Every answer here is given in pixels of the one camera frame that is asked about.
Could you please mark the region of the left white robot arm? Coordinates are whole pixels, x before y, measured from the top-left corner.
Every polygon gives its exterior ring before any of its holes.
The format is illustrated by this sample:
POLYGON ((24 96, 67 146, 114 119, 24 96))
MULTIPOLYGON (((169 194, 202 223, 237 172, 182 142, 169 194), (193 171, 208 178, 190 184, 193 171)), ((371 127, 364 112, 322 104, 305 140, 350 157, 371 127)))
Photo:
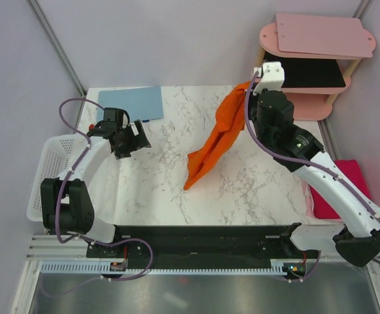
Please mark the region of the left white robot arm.
POLYGON ((109 157, 129 158, 132 152, 151 144, 141 120, 131 121, 125 110, 110 107, 103 110, 103 119, 94 127, 79 134, 86 145, 78 158, 56 178, 45 178, 41 183, 43 224, 62 244, 84 237, 101 243, 101 250, 109 257, 117 257, 124 242, 115 236, 113 224, 97 218, 88 185, 109 157))

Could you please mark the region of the orange t shirt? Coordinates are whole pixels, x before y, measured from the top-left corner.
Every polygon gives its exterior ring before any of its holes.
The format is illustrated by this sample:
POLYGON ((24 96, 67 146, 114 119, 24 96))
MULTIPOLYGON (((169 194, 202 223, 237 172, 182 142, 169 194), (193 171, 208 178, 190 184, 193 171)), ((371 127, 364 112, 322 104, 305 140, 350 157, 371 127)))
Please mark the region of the orange t shirt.
POLYGON ((215 126, 205 144, 188 154, 188 178, 184 189, 189 190, 212 170, 223 154, 235 143, 245 127, 244 106, 248 82, 238 84, 221 102, 215 114, 215 126))

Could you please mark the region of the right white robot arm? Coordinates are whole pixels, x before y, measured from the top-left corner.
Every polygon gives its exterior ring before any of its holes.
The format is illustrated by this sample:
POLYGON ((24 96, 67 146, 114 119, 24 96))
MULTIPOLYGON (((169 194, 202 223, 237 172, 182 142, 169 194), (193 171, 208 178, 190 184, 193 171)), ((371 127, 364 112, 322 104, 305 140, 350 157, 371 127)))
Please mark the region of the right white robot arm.
POLYGON ((297 175, 332 207, 341 224, 293 224, 280 250, 287 257, 302 251, 335 251, 358 267, 380 253, 380 207, 338 168, 322 143, 294 123, 294 106, 277 90, 247 90, 245 123, 255 143, 297 175))

